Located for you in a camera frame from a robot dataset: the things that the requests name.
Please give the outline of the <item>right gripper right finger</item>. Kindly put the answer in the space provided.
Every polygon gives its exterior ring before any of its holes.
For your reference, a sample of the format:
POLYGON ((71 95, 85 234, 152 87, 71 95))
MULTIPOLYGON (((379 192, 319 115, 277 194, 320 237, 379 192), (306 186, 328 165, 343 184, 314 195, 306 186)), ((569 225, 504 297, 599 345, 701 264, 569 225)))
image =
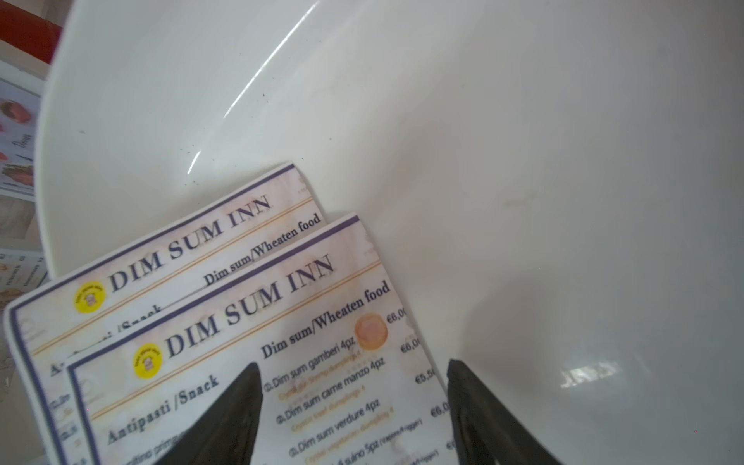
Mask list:
POLYGON ((451 360, 447 376, 453 441, 461 464, 560 464, 466 363, 451 360))

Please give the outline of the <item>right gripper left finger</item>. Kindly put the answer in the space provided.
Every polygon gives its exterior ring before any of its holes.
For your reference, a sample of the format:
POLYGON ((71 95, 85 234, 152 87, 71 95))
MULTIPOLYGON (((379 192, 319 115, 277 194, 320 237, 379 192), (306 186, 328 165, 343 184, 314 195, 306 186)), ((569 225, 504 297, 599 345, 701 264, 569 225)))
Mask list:
POLYGON ((261 371, 250 363, 161 457, 160 464, 249 465, 263 406, 261 371))

